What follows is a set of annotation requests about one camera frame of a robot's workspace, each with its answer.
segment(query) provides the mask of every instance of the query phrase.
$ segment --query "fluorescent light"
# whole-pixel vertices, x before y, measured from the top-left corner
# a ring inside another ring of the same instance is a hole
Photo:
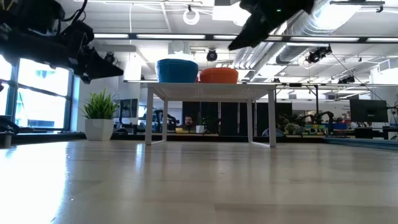
[[[273,37],[273,36],[270,36],[270,37],[268,37],[267,39],[266,39],[266,41],[273,41],[273,40],[282,40],[282,37]]]
[[[184,34],[137,34],[138,39],[192,39],[203,40],[205,35],[184,35]]]
[[[317,43],[287,43],[286,45],[294,47],[329,47],[329,44],[317,44]]]
[[[74,0],[75,2],[84,2],[85,0]],[[153,4],[153,5],[159,5],[160,3],[164,3],[166,5],[174,5],[177,4],[178,6],[182,4],[191,4],[191,5],[196,5],[196,6],[201,6],[202,2],[200,1],[153,1],[153,0],[148,0],[148,1],[143,1],[143,0],[88,0],[88,2],[102,2],[105,4],[132,4],[132,3],[138,3],[138,4]]]
[[[236,35],[214,35],[215,40],[234,40]]]
[[[329,4],[343,5],[343,6],[382,6],[385,1],[330,1]]]
[[[357,42],[357,37],[292,37],[292,41]]]
[[[387,38],[387,37],[380,37],[380,38],[368,38],[367,42],[398,42],[398,38]]]
[[[100,38],[129,38],[129,34],[94,34],[94,38],[100,39]]]

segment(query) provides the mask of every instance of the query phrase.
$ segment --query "white table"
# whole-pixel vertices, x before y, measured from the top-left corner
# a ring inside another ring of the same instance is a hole
[[[169,101],[235,102],[248,104],[248,139],[253,142],[252,102],[268,95],[269,146],[276,145],[275,129],[275,85],[253,84],[204,84],[204,83],[146,83],[147,124],[152,123],[154,94],[164,101],[163,114],[168,113]],[[152,126],[145,130],[145,144],[151,145],[167,140],[167,125],[163,125],[162,140],[152,142]]]

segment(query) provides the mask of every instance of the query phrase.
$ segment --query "light wood floor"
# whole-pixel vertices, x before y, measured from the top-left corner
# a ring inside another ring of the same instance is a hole
[[[0,150],[0,223],[398,221],[398,153],[327,144],[58,142]]]

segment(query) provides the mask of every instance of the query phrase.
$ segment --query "white planter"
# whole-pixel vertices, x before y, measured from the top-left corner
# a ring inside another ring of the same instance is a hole
[[[109,141],[113,133],[113,123],[113,119],[86,119],[87,140]]]
[[[197,125],[197,133],[201,134],[205,131],[205,126],[204,125]]]

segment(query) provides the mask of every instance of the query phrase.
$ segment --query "light fixture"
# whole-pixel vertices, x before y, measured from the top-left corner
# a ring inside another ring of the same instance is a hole
[[[190,34],[137,34],[138,39],[204,40],[205,35]]]
[[[381,6],[385,1],[330,1],[331,5],[340,6]]]
[[[387,37],[376,37],[376,38],[368,38],[367,42],[398,42],[398,38],[387,38]]]
[[[214,6],[212,18],[216,21],[233,21],[237,26],[243,26],[251,15],[246,10],[240,8],[240,1],[230,6]]]
[[[189,9],[185,10],[184,14],[182,15],[182,19],[188,25],[196,25],[200,19],[199,12],[197,10],[191,9],[191,7],[189,5],[188,5],[188,8]],[[189,12],[195,13],[195,16],[192,19],[188,19]]]
[[[289,47],[328,47],[329,44],[317,43],[286,43]]]
[[[234,40],[236,35],[214,35],[213,39],[215,40]]]
[[[109,39],[109,38],[115,38],[115,39],[128,39],[129,34],[94,34],[94,38],[97,39]]]
[[[357,37],[291,37],[291,41],[357,42]]]
[[[282,37],[274,37],[274,36],[269,36],[265,41],[280,41],[282,40]]]
[[[84,2],[85,0],[74,0],[75,2]],[[203,3],[201,1],[145,1],[145,0],[88,0],[88,2],[101,2],[105,4],[157,4],[159,5],[160,3],[168,4],[168,5],[173,5],[176,4],[180,6],[181,4],[190,4],[190,5],[195,5],[195,6],[201,6]]]

